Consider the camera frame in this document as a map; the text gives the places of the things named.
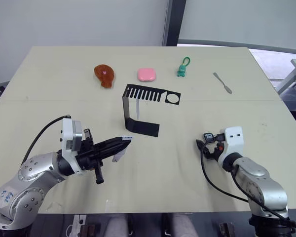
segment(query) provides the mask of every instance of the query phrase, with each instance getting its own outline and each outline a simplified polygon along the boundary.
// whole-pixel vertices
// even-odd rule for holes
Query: pink soap
[[[156,79],[156,72],[153,68],[140,68],[138,70],[138,80],[153,81]]]

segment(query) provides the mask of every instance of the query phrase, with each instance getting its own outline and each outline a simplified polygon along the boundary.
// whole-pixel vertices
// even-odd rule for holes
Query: green toy figure
[[[185,71],[186,71],[186,67],[187,67],[187,65],[190,63],[190,58],[189,57],[185,57],[184,59],[183,59],[183,62],[182,62],[182,64],[179,66],[179,70],[178,70],[178,77],[185,77]]]

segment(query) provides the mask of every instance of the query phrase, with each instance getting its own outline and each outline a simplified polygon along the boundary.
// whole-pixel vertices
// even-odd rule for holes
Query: white wall
[[[168,0],[0,0],[0,83],[33,45],[162,45]]]
[[[294,52],[296,0],[187,0],[179,42],[187,40],[236,42]]]

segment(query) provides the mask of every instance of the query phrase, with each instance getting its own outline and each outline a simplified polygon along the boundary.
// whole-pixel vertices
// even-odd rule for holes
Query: metal spoon
[[[213,73],[213,75],[223,84],[223,87],[225,88],[225,90],[229,93],[232,94],[232,90],[225,85],[225,83],[222,81],[222,79],[220,79],[220,77],[217,75],[217,73]]]

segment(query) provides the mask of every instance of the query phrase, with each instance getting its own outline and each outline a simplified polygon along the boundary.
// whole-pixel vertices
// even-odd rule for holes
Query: black cable
[[[26,160],[27,160],[27,158],[28,158],[28,156],[29,156],[29,154],[30,154],[30,152],[31,152],[31,150],[32,150],[32,148],[33,148],[33,146],[35,145],[35,143],[37,142],[37,140],[39,139],[39,137],[43,134],[43,132],[44,132],[48,127],[50,127],[51,125],[53,125],[54,123],[56,123],[56,122],[58,122],[58,121],[60,121],[60,120],[62,120],[62,119],[71,119],[71,116],[70,116],[70,115],[61,116],[61,117],[59,117],[59,118],[53,120],[52,122],[50,122],[48,125],[46,125],[46,126],[45,126],[45,127],[39,132],[39,134],[36,136],[36,138],[34,139],[34,141],[32,142],[32,144],[31,144],[30,147],[28,148],[28,151],[26,152],[26,154],[25,154],[25,156],[24,156],[24,158],[23,158],[23,160],[22,160],[21,165],[22,165],[24,162],[26,162]]]
[[[223,193],[223,194],[226,194],[227,196],[229,197],[232,197],[232,198],[235,198],[235,199],[238,199],[240,201],[244,201],[244,202],[248,202],[248,200],[245,200],[244,198],[241,198],[241,197],[238,197],[238,196],[235,196],[233,194],[230,194],[230,193],[227,193],[226,191],[218,188],[215,184],[213,184],[213,182],[209,179],[209,177],[207,176],[206,174],[206,171],[205,171],[205,167],[204,167],[204,155],[203,155],[203,151],[204,151],[204,148],[207,144],[209,144],[210,141],[207,141],[204,143],[203,147],[201,148],[201,165],[202,165],[202,170],[203,170],[203,173],[204,173],[204,176],[207,180],[207,182],[210,183],[210,185],[212,185],[215,189],[217,189],[219,192]]]
[[[292,221],[290,221],[289,219],[281,216],[280,214],[276,213],[275,211],[271,210],[270,208],[268,208],[267,206],[265,206],[264,204],[260,203],[255,197],[251,196],[250,194],[248,194],[246,191],[244,191],[242,189],[242,187],[239,185],[239,183],[237,182],[236,180],[236,176],[233,172],[231,172],[231,176],[232,176],[232,179],[233,179],[233,182],[235,183],[235,185],[237,186],[237,188],[244,194],[246,195],[248,198],[250,198],[253,202],[255,202],[257,205],[259,205],[260,207],[262,207],[263,209],[265,209],[266,211],[272,213],[274,216],[277,216],[280,220],[288,223],[288,226],[290,227],[294,227],[294,224]]]

